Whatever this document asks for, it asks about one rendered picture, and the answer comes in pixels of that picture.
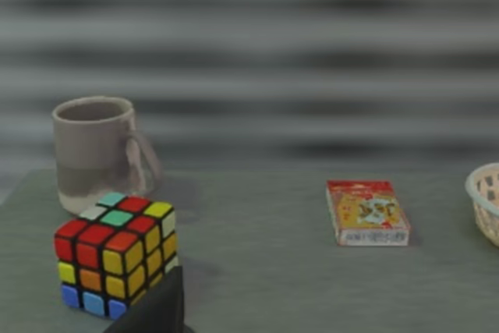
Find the mug rim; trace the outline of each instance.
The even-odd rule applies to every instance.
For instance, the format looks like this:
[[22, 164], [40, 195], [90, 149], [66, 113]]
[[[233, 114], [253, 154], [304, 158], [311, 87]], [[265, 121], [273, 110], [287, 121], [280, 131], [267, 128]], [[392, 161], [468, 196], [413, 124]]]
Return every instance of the mug rim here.
[[[83, 105], [83, 104], [89, 104], [89, 103], [114, 103], [120, 106], [123, 106], [125, 108], [124, 112], [108, 117], [106, 119], [98, 119], [98, 120], [71, 120], [71, 119], [64, 119], [63, 117], [60, 116], [60, 113], [68, 108], [74, 107], [76, 105]], [[76, 99], [71, 99], [70, 101], [65, 101], [59, 105], [57, 105], [53, 110], [52, 110], [52, 118], [55, 121], [58, 122], [66, 122], [66, 123], [72, 123], [72, 124], [96, 124], [96, 123], [104, 123], [104, 122], [113, 122], [116, 121], [117, 119], [122, 119], [124, 117], [128, 117], [129, 115], [133, 114], [133, 104], [131, 101], [128, 99], [125, 99], [124, 97], [108, 97], [105, 95], [96, 95], [96, 96], [91, 96], [91, 97], [78, 97]]]

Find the black object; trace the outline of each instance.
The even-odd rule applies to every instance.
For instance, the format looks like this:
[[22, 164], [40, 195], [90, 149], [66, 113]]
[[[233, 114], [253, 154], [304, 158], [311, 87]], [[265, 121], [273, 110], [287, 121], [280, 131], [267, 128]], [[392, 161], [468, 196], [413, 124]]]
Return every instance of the black object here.
[[182, 267], [172, 268], [103, 333], [194, 333], [184, 325]]

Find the white plastic basket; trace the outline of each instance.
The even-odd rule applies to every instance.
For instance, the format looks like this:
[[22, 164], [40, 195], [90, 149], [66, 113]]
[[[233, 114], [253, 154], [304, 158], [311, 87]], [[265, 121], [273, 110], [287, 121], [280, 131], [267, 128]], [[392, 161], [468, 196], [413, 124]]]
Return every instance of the white plastic basket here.
[[473, 199], [476, 224], [499, 246], [499, 163], [474, 170], [466, 179], [466, 191]]

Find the red square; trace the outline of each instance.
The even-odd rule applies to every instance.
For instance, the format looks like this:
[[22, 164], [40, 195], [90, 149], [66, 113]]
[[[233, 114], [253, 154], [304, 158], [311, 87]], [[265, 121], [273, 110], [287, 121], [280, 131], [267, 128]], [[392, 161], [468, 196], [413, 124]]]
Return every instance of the red square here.
[[98, 246], [113, 234], [115, 230], [105, 225], [93, 224], [78, 237], [78, 242]]
[[141, 197], [128, 197], [118, 204], [118, 208], [128, 212], [142, 212], [149, 206], [150, 200]]
[[139, 216], [134, 218], [127, 226], [127, 229], [144, 234], [149, 232], [149, 230], [156, 224], [153, 218], [147, 216]]
[[84, 220], [71, 220], [66, 222], [63, 226], [59, 227], [57, 229], [57, 232], [55, 232], [56, 236], [61, 236], [61, 237], [66, 237], [66, 238], [72, 238], [76, 236], [78, 233], [80, 233], [84, 228], [86, 228], [88, 225], [88, 222]]
[[130, 232], [119, 232], [106, 242], [106, 249], [121, 253], [127, 251], [138, 239], [139, 237], [137, 237], [136, 234]]
[[76, 259], [81, 265], [91, 268], [99, 268], [99, 256], [97, 248], [83, 243], [76, 244]]
[[55, 237], [54, 247], [55, 254], [60, 260], [73, 261], [73, 249], [71, 248], [71, 241]]

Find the blue square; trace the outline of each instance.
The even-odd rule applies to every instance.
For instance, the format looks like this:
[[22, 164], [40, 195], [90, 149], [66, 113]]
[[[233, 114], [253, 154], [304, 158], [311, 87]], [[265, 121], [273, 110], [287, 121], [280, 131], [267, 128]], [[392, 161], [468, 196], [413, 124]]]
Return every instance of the blue square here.
[[78, 290], [71, 286], [61, 286], [62, 300], [65, 304], [73, 308], [80, 308], [80, 298], [78, 297]]
[[125, 312], [126, 305], [118, 300], [111, 299], [108, 303], [109, 306], [109, 317], [112, 320], [118, 320]]
[[114, 207], [116, 204], [121, 202], [123, 199], [125, 199], [126, 196], [124, 196], [121, 193], [107, 193], [104, 195], [97, 204], [100, 204], [102, 206], [106, 207]]
[[104, 300], [100, 296], [96, 296], [90, 292], [83, 293], [83, 307], [85, 311], [91, 314], [104, 316]]

